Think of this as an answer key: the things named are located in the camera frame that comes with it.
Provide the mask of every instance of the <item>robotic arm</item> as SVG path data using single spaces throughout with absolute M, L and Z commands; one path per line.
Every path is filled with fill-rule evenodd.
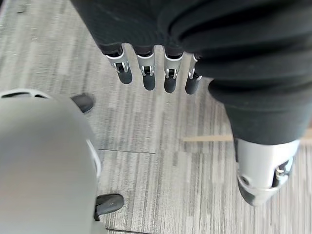
M 211 77 L 234 136 L 239 190 L 251 205 L 287 181 L 312 110 L 312 3 L 308 0 L 71 0 L 124 84 L 122 44 L 155 86 L 154 45 L 165 51 L 164 88 L 176 86 L 183 52 L 194 54 L 185 90 Z

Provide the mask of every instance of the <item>gray carpet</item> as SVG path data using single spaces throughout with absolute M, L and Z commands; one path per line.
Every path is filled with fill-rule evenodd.
M 30 87 L 71 96 L 92 93 L 87 114 L 99 140 L 99 194 L 125 206 L 106 217 L 109 230 L 148 234 L 311 234 L 312 147 L 299 150 L 289 183 L 266 205 L 241 198 L 231 143 L 184 143 L 182 137 L 230 133 L 223 107 L 207 92 L 184 91 L 185 56 L 173 94 L 163 89 L 156 49 L 156 89 L 146 91 L 127 45 L 134 81 L 119 82 L 68 0 L 7 0 L 0 12 L 0 91 Z

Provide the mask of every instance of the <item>black rubber foot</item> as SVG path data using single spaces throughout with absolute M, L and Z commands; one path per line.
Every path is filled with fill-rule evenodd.
M 164 87 L 167 93 L 172 93 L 176 89 L 176 79 L 165 78 Z
M 199 86 L 199 80 L 187 78 L 186 84 L 185 84 L 185 91 L 187 94 L 192 95 L 196 93 L 198 86 Z
M 79 94 L 71 97 L 71 100 L 83 113 L 90 111 L 94 106 L 94 99 L 89 94 Z
M 119 76 L 121 83 L 123 83 L 123 84 L 130 84 L 132 81 L 132 74 L 131 74 L 130 68 L 129 68 L 128 72 L 118 73 L 118 76 Z
M 155 88 L 155 75 L 143 76 L 143 84 L 146 90 L 153 90 Z
M 124 205 L 123 196 L 120 194 L 100 195 L 96 199 L 94 219 L 99 221 L 100 215 L 105 215 L 121 209 Z

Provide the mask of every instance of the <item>robotic hand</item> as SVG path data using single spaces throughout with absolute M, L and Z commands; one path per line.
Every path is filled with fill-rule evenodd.
M 154 45 L 165 51 L 164 87 L 174 91 L 183 52 L 194 54 L 185 90 L 202 76 L 225 105 L 237 181 L 251 205 L 287 181 L 312 110 L 312 3 L 308 0 L 71 0 L 121 82 L 132 80 L 123 43 L 155 86 Z
M 82 114 L 91 107 L 84 95 L 0 93 L 1 234 L 107 233 L 99 216 L 124 201 L 97 197 L 101 163 Z

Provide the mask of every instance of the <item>black wheel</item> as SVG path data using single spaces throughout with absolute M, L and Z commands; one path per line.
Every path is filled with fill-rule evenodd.
M 187 94 L 192 95 L 192 94 L 196 93 L 198 86 L 199 86 L 199 80 L 190 79 L 188 77 L 186 80 L 186 84 L 185 84 L 185 91 Z
M 79 107 L 79 109 L 86 113 L 94 106 L 94 98 L 89 94 L 79 94 L 71 97 L 71 100 Z
M 121 83 L 123 84 L 130 84 L 132 81 L 132 74 L 130 68 L 128 69 L 127 72 L 120 72 L 118 73 L 119 79 Z
M 164 87 L 167 93 L 172 93 L 176 89 L 176 79 L 165 78 Z
M 155 88 L 155 75 L 143 76 L 143 84 L 146 90 L 153 90 Z
M 96 208 L 94 219 L 99 221 L 99 216 L 115 212 L 121 209 L 124 205 L 123 196 L 120 194 L 100 195 L 96 199 Z

